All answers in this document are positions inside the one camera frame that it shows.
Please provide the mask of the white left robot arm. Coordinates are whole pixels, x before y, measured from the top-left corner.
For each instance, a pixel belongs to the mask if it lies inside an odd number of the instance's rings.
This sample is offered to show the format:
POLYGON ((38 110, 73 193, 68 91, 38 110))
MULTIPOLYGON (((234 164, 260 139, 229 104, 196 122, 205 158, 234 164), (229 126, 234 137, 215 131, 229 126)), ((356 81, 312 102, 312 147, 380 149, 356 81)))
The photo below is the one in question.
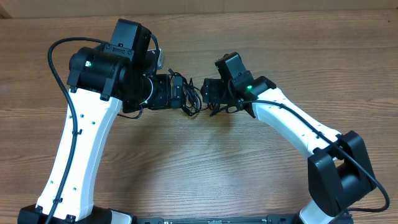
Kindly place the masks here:
POLYGON ((109 42, 83 47, 69 62, 60 88, 67 117, 55 162, 37 202, 20 210, 19 223, 135 223, 128 213, 94 205, 96 175, 114 120, 144 109, 183 105, 182 79, 158 74, 163 55, 149 49, 155 35, 120 19, 109 42))

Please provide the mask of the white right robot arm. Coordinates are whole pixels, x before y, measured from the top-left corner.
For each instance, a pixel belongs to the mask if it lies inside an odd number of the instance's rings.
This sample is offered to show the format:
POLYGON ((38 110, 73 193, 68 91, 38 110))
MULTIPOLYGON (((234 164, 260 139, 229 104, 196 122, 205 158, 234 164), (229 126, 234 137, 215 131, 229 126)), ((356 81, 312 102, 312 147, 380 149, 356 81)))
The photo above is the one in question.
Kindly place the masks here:
POLYGON ((274 128, 307 161, 311 201, 291 223, 352 223, 352 205, 376 188, 376 179, 362 137, 341 134, 294 105, 268 78, 253 78, 237 52, 215 62, 219 79, 205 79, 201 88, 212 114, 231 107, 274 128))

